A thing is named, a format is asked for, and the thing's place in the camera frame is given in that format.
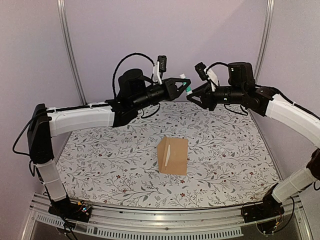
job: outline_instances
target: purple wall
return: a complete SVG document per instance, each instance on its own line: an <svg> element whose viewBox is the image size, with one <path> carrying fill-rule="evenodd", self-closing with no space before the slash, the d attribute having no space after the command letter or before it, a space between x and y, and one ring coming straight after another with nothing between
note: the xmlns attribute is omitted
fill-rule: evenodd
<svg viewBox="0 0 320 240"><path fill-rule="evenodd" d="M56 1L0 1L0 56L0 238L17 240L41 186L29 173L29 159L13 154L12 145L36 104L80 104ZM55 139L55 152L64 138ZM27 151L25 135L17 149Z"/></svg>
<svg viewBox="0 0 320 240"><path fill-rule="evenodd" d="M216 61L255 63L262 37L265 0L66 1L74 54L89 102L113 98L111 82L117 63L141 52L154 60L167 55L164 77L185 73L192 87L202 84L194 66ZM141 68L150 76L148 60L135 56L118 71ZM222 83L228 71L214 69Z"/></svg>
<svg viewBox="0 0 320 240"><path fill-rule="evenodd" d="M320 1L275 1L260 85L274 86L320 115ZM283 174L306 166L316 149L307 139L274 120L256 116ZM319 239L319 192L301 194L314 239Z"/></svg>

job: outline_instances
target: floral tablecloth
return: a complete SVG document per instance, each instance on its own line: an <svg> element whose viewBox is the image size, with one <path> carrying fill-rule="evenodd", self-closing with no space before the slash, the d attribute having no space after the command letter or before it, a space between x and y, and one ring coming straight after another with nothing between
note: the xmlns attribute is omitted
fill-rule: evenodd
<svg viewBox="0 0 320 240"><path fill-rule="evenodd" d="M187 176L159 173L164 136L188 139ZM57 167L72 198L153 208L257 201L279 180L250 116L188 102L161 103L153 117L123 127L74 131Z"/></svg>

